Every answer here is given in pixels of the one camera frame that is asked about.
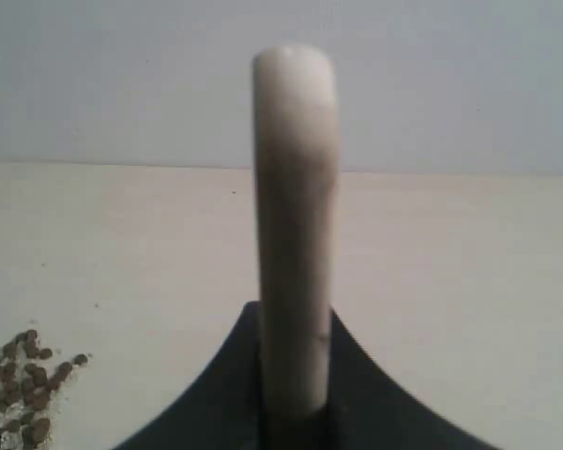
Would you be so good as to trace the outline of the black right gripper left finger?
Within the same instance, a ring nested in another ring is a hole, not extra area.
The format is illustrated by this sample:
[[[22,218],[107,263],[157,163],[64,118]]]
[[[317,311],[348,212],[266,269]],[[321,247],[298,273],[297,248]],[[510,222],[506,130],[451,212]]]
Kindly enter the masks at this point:
[[[259,449],[259,305],[242,308],[220,349],[190,386],[119,449]]]

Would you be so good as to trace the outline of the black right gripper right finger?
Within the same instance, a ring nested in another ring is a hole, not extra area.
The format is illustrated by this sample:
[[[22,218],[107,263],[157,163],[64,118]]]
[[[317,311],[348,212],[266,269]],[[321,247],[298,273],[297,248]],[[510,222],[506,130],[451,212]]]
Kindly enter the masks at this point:
[[[493,449],[410,395],[363,350],[337,314],[331,321],[329,449]]]

